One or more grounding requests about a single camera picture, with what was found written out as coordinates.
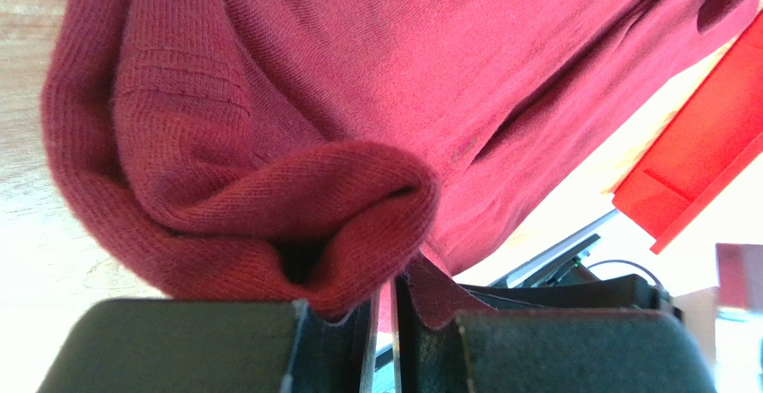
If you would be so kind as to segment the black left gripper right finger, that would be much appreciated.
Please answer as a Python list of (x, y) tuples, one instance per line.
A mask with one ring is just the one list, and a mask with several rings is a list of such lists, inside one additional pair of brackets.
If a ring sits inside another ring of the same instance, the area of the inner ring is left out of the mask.
[(401, 392), (712, 392), (681, 311), (643, 278), (462, 286), (424, 257), (393, 286)]

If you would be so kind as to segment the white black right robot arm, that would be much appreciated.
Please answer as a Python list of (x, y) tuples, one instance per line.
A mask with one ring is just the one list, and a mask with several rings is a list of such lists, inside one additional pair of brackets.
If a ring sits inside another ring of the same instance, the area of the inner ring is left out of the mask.
[[(588, 249), (600, 240), (593, 234), (543, 264), (516, 286), (508, 275), (489, 286), (464, 285), (474, 297), (493, 308), (508, 309), (637, 309), (671, 314), (678, 320), (684, 312), (673, 304), (659, 279), (635, 262), (599, 261), (583, 264)], [(592, 268), (621, 264), (637, 270), (611, 279), (596, 276)]]

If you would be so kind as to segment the dark red t shirt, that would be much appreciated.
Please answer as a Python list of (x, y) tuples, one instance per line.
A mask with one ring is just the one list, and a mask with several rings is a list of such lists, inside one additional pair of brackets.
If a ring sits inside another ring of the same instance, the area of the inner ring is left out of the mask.
[(69, 0), (49, 166), (180, 299), (338, 318), (458, 274), (759, 0)]

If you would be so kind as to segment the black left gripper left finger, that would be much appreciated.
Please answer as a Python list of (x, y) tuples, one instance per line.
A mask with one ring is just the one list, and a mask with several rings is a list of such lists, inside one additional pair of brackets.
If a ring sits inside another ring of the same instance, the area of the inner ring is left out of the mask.
[(368, 392), (378, 308), (115, 299), (75, 323), (43, 392)]

